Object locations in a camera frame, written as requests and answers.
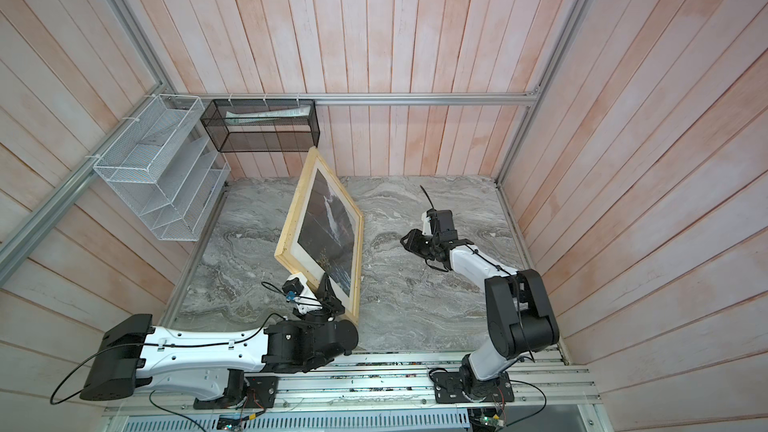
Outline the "waterfall landscape photo print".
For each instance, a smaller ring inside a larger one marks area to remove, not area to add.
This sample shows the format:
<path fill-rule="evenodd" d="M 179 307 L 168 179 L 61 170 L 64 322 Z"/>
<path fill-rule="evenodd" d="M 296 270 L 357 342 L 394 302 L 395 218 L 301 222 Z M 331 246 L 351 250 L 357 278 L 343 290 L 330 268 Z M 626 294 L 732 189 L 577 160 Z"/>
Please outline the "waterfall landscape photo print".
<path fill-rule="evenodd" d="M 318 170 L 312 183 L 298 244 L 349 296 L 356 225 L 342 198 Z"/>

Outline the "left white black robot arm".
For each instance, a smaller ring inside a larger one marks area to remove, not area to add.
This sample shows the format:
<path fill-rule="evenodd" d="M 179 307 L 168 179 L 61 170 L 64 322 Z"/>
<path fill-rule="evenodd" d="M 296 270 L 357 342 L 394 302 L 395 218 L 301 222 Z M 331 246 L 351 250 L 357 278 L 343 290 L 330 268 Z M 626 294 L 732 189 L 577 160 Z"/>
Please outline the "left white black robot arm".
<path fill-rule="evenodd" d="M 329 276 L 312 291 L 293 274 L 282 286 L 264 282 L 294 308 L 292 318 L 271 313 L 253 330 L 190 332 L 155 326 L 136 314 L 106 332 L 87 359 L 78 396 L 100 402 L 128 398 L 138 389 L 191 395 L 202 407 L 226 408 L 247 393 L 248 373 L 295 374 L 324 367 L 358 345 L 356 325 Z"/>

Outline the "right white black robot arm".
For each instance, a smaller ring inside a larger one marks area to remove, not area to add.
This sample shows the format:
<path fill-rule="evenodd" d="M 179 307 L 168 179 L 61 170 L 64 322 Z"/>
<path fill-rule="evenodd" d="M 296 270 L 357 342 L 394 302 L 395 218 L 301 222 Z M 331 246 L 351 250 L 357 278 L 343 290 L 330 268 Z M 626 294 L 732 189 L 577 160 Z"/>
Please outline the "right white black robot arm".
<path fill-rule="evenodd" d="M 503 386 L 502 374 L 525 354 L 559 341 L 555 313 L 542 276 L 517 270 L 480 252 L 468 240 L 439 241 L 413 229 L 400 239 L 403 248 L 440 272 L 455 272 L 484 291 L 488 339 L 462 359 L 455 374 L 463 395 L 480 400 Z"/>

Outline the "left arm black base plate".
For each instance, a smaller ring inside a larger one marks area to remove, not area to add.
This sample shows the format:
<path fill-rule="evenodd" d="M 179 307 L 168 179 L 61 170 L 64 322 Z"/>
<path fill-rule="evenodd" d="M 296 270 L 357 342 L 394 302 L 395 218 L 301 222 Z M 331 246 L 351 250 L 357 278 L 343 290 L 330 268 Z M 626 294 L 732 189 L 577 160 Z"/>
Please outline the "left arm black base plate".
<path fill-rule="evenodd" d="M 195 410 L 246 408 L 269 409 L 274 406 L 279 378 L 273 375 L 246 376 L 243 371 L 229 370 L 223 395 L 212 400 L 195 399 Z"/>

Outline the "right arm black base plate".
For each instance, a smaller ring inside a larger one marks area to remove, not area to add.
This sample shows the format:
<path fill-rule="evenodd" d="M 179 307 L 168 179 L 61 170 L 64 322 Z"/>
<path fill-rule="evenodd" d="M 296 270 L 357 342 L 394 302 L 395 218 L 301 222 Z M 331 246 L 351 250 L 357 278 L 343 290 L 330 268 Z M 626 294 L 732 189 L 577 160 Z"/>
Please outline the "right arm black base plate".
<path fill-rule="evenodd" d="M 449 372 L 444 368 L 428 371 L 438 404 L 494 402 L 506 404 L 514 401 L 511 380 L 506 372 L 487 380 L 476 380 L 469 369 Z"/>

